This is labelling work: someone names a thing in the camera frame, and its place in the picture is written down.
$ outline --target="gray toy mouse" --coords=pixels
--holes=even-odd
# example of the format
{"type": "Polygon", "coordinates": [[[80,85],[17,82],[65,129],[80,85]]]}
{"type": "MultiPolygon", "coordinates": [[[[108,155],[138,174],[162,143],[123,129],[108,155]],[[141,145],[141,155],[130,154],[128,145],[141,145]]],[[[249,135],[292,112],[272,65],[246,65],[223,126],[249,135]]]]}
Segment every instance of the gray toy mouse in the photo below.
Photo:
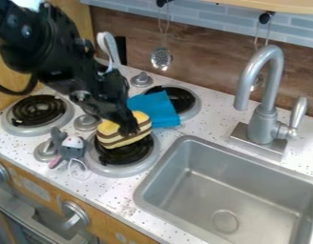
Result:
{"type": "Polygon", "coordinates": [[[56,168],[62,161],[84,157],[87,142],[80,136],[69,135],[58,128],[52,128],[52,142],[57,149],[57,156],[50,161],[49,168],[56,168]]]}

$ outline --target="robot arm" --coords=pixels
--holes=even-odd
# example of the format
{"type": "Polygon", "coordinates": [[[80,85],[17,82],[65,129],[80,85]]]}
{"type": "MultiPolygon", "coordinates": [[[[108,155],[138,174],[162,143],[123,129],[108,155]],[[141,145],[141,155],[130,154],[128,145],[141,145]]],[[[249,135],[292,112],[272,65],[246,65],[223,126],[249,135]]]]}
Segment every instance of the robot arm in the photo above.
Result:
{"type": "Polygon", "coordinates": [[[43,3],[39,12],[0,0],[0,54],[12,70],[30,73],[23,91],[28,94],[38,81],[67,94],[84,112],[120,125],[123,135],[137,132],[137,123],[126,106],[129,85],[118,70],[104,73],[94,60],[94,46],[79,36],[74,22],[59,8],[43,3]]]}

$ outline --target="sink drain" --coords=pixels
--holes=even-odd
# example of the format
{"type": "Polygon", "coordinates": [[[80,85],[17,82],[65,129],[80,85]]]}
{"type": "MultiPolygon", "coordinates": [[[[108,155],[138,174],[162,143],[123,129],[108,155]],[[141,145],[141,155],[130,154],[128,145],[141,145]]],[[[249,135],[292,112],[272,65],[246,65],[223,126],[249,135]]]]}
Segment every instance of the sink drain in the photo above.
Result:
{"type": "Polygon", "coordinates": [[[233,213],[225,210],[219,210],[213,213],[212,222],[217,231],[230,234],[237,230],[239,222],[233,213]]]}

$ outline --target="sponge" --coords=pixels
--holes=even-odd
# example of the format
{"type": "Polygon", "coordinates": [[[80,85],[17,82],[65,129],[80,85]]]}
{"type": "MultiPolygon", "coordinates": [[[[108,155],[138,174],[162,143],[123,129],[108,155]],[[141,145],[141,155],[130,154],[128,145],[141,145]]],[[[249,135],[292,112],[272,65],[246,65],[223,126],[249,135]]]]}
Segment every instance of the sponge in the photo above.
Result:
{"type": "Polygon", "coordinates": [[[96,138],[106,149],[124,147],[143,139],[151,133],[152,123],[150,117],[144,112],[134,111],[133,116],[137,120],[139,131],[137,134],[122,136],[118,132],[119,125],[110,120],[104,120],[97,127],[96,138]]]}

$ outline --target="oven door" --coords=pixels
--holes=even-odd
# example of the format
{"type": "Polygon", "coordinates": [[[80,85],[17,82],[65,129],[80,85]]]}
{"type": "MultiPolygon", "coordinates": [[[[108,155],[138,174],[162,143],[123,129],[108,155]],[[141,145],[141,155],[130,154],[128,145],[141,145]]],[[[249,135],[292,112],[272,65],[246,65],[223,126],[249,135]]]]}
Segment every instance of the oven door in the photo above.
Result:
{"type": "Polygon", "coordinates": [[[63,223],[64,219],[59,214],[36,203],[30,205],[0,188],[0,243],[97,243],[97,239],[87,232],[63,229],[63,223]]]}

